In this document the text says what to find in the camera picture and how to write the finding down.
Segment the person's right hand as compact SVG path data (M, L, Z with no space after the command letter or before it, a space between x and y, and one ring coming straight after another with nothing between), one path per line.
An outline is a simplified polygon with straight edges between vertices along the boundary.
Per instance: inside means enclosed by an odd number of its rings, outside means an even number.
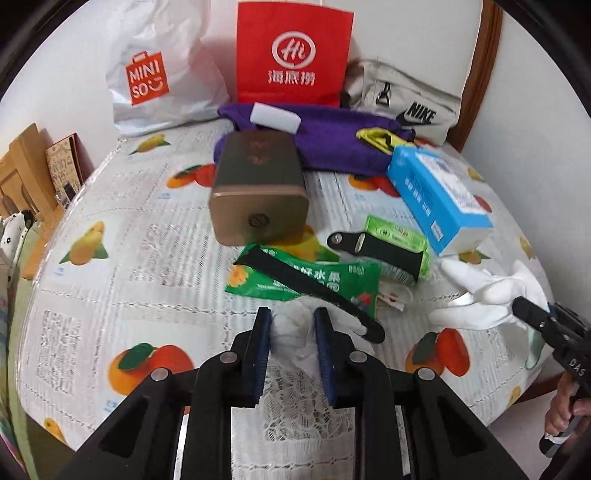
M590 423L591 400L581 398L575 401L574 396L577 391L578 386L575 381L568 373L564 373L545 416L544 426L547 434L557 436L564 432L574 417L581 417L581 420L571 436L578 437L585 432Z

